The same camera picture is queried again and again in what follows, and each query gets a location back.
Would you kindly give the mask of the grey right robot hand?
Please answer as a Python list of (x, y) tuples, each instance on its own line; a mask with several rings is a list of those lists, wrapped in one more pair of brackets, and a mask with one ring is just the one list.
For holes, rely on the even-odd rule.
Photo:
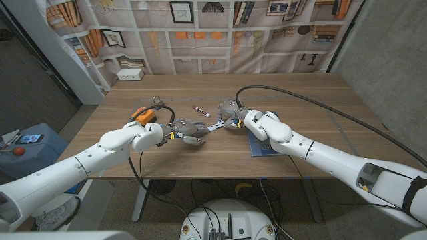
[(233, 99), (223, 101), (217, 106), (219, 118), (224, 122), (224, 128), (244, 124), (245, 116), (248, 110), (245, 107), (238, 107), (238, 104)]

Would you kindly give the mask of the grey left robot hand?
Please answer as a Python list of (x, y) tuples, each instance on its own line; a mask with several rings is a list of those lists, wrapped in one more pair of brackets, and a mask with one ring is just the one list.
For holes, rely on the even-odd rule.
[(179, 120), (161, 125), (164, 136), (177, 133), (188, 145), (201, 145), (205, 141), (202, 137), (210, 132), (203, 122), (195, 120)]

